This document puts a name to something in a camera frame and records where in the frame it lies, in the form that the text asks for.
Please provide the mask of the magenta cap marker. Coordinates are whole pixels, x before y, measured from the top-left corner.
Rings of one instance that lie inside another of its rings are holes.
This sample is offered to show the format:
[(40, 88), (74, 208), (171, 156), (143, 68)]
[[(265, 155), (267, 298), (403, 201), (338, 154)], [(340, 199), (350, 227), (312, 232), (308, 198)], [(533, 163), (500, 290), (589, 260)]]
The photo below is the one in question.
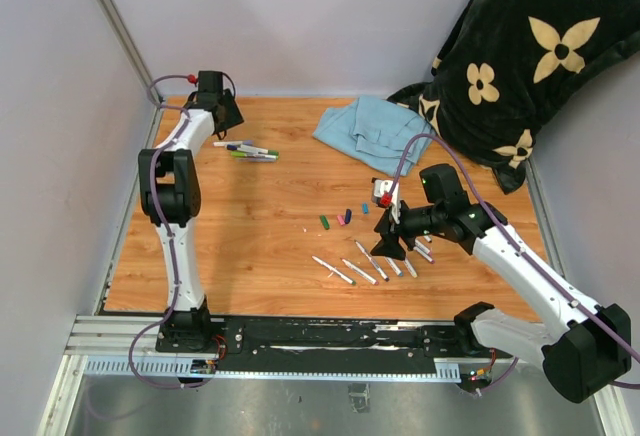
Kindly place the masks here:
[(417, 254), (419, 254), (421, 257), (423, 257), (426, 261), (428, 261), (430, 264), (435, 264), (435, 260), (429, 255), (428, 252), (426, 252), (425, 250), (415, 246), (414, 247), (414, 252), (416, 252)]

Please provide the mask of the pink marker pen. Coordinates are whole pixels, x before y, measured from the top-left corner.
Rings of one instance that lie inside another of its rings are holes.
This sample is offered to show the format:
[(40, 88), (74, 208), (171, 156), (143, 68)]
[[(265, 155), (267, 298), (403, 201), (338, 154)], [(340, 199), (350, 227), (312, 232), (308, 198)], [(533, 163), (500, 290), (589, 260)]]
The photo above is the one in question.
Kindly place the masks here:
[(419, 248), (421, 251), (425, 252), (426, 254), (429, 254), (429, 255), (431, 254), (431, 249), (418, 240), (415, 240), (415, 247)]

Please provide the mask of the red pink cap marker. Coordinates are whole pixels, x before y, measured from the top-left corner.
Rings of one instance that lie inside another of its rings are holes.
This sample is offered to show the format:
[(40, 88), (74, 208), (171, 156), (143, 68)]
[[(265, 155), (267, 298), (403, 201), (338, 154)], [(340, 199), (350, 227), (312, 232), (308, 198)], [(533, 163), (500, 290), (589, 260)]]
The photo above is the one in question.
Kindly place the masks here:
[(347, 260), (345, 258), (342, 258), (342, 261), (343, 261), (344, 265), (347, 268), (349, 268), (350, 270), (354, 271), (356, 274), (358, 274), (359, 276), (364, 278), (370, 284), (372, 284), (372, 285), (378, 285), (379, 284), (378, 280), (376, 280), (373, 276), (369, 275), (367, 272), (362, 270), (360, 267), (358, 267), (357, 265), (355, 265), (351, 261), (349, 261), (349, 260)]

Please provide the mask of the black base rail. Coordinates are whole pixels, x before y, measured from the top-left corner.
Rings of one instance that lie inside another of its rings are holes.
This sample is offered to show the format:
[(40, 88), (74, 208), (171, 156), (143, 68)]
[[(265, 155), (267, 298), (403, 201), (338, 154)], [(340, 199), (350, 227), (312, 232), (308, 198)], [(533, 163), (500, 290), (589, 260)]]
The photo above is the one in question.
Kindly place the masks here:
[(221, 371), (311, 378), (434, 374), (436, 361), (491, 359), (471, 349), (451, 322), (224, 316), (194, 327), (187, 317), (161, 327), (163, 353), (223, 352)]

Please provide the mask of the light blue cap marker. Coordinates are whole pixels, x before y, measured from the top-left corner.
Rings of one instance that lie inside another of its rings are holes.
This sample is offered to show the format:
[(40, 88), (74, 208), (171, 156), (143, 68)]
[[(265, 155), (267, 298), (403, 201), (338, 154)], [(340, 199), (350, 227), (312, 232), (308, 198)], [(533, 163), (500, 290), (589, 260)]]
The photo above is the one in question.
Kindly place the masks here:
[(403, 276), (403, 271), (400, 269), (394, 259), (386, 257), (385, 260), (398, 277)]

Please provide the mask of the navy green marker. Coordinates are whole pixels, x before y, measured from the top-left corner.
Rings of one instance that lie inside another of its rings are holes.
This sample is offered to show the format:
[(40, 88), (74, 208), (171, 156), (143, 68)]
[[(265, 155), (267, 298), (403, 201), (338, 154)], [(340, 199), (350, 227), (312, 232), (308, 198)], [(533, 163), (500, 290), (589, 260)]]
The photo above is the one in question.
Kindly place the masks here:
[(279, 152), (276, 150), (268, 150), (265, 148), (259, 148), (255, 146), (244, 145), (244, 144), (240, 144), (240, 145), (228, 144), (226, 146), (226, 149), (230, 151), (238, 151), (238, 152), (249, 153), (249, 154), (262, 154), (262, 155), (269, 155), (269, 156), (279, 155)]

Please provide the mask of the green pen cap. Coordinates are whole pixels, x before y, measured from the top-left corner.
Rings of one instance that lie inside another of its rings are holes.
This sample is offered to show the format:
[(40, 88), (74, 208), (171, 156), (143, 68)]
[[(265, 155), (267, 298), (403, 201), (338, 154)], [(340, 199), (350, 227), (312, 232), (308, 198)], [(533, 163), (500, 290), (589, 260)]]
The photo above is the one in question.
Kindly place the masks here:
[(326, 216), (321, 215), (320, 216), (320, 221), (321, 221), (321, 224), (322, 224), (322, 226), (324, 227), (325, 230), (329, 230), (330, 229), (330, 224), (329, 224), (329, 221), (326, 218)]

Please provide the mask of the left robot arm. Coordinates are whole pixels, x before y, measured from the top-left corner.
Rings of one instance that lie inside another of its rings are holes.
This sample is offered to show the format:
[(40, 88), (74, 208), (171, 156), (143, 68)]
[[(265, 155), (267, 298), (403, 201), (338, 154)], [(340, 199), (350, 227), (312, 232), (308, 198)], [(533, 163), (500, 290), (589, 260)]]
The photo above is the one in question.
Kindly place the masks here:
[(138, 155), (140, 204), (161, 242), (168, 280), (167, 309), (157, 323), (159, 352), (205, 352), (220, 340), (214, 334), (195, 252), (195, 221), (201, 209), (201, 189), (195, 156), (211, 136), (222, 140), (243, 122), (235, 101), (236, 88), (222, 71), (201, 70), (180, 78), (194, 86), (184, 105), (155, 98), (152, 81), (147, 93), (161, 111), (174, 110), (179, 120), (153, 149)]

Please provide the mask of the light green marker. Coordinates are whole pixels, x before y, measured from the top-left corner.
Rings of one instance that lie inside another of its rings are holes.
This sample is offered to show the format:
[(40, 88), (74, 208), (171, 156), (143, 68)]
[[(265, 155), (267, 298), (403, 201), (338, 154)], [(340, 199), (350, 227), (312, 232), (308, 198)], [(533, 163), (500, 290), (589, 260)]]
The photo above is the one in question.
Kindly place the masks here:
[(244, 153), (244, 152), (240, 152), (240, 151), (232, 151), (231, 152), (231, 156), (236, 158), (236, 159), (250, 158), (250, 157), (271, 158), (271, 159), (278, 159), (279, 158), (278, 155), (270, 155), (270, 154), (263, 154), (263, 153)]

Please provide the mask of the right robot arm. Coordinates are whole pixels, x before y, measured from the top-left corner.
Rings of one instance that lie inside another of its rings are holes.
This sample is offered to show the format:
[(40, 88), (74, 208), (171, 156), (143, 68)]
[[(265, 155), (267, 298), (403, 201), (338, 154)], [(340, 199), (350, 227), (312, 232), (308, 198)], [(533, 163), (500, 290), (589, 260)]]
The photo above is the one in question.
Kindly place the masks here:
[(428, 203), (416, 208), (399, 198), (397, 182), (373, 179), (372, 201), (384, 213), (372, 255), (402, 260), (426, 235), (458, 244), (506, 281), (539, 319), (527, 322), (478, 302), (454, 318), (453, 343), (460, 353), (508, 353), (540, 368), (574, 403), (616, 384), (632, 365), (628, 314), (616, 304), (600, 305), (559, 276), (472, 185), (461, 184), (465, 175), (449, 164), (422, 170)]

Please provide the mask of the dark blue cap marker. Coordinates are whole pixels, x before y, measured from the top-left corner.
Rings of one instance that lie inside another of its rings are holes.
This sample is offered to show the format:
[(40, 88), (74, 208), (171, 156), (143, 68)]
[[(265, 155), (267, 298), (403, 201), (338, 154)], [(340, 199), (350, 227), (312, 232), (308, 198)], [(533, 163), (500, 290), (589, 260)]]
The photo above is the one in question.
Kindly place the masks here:
[(378, 262), (373, 258), (373, 256), (365, 249), (365, 247), (357, 240), (354, 240), (358, 249), (363, 253), (363, 255), (367, 258), (367, 260), (371, 263), (374, 269), (379, 273), (382, 279), (386, 282), (390, 281), (389, 276), (384, 272)]

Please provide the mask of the black floral blanket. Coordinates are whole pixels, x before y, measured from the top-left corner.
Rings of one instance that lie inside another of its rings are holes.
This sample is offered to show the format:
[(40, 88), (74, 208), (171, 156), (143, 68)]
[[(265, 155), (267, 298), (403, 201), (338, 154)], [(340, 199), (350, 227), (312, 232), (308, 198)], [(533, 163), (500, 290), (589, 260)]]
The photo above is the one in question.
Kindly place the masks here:
[(524, 183), (537, 134), (587, 82), (639, 49), (639, 0), (469, 0), (428, 82), (391, 101), (491, 170)]

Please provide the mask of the green cap marker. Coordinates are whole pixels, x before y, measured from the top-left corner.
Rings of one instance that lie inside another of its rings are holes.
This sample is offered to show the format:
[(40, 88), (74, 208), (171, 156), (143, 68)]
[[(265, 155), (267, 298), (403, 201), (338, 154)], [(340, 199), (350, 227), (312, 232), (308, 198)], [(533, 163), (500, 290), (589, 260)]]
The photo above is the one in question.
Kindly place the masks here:
[(352, 278), (350, 278), (349, 276), (347, 276), (346, 274), (344, 274), (343, 272), (338, 270), (336, 267), (334, 267), (331, 264), (327, 263), (326, 261), (318, 258), (317, 256), (312, 255), (311, 258), (317, 264), (319, 264), (320, 266), (322, 266), (322, 267), (326, 268), (327, 270), (329, 270), (331, 275), (333, 275), (333, 274), (337, 275), (340, 279), (342, 279), (343, 281), (345, 281), (347, 284), (349, 284), (351, 286), (355, 286), (356, 285), (356, 282)]

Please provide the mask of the white slim marker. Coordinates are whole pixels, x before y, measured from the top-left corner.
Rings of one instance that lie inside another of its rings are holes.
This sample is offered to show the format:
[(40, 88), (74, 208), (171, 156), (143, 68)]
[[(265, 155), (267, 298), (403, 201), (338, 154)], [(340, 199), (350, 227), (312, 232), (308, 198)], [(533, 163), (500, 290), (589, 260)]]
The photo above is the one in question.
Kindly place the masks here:
[(403, 263), (404, 263), (404, 265), (405, 265), (405, 267), (406, 267), (407, 271), (409, 272), (409, 274), (410, 274), (413, 278), (417, 278), (417, 277), (418, 277), (418, 274), (417, 274), (416, 269), (415, 269), (415, 268), (414, 268), (414, 266), (412, 265), (412, 263), (411, 263), (408, 259), (405, 259), (405, 260), (403, 261)]

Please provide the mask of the light blue cloth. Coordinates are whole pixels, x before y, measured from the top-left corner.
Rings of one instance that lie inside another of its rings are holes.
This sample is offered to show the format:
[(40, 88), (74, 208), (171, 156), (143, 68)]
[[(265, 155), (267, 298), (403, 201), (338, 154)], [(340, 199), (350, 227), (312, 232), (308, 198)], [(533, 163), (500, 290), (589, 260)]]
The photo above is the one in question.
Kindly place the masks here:
[(327, 109), (313, 137), (388, 176), (394, 176), (397, 170), (405, 176), (431, 144), (429, 138), (421, 138), (411, 144), (407, 157), (401, 158), (409, 140), (421, 133), (435, 131), (416, 112), (362, 96), (344, 107)]

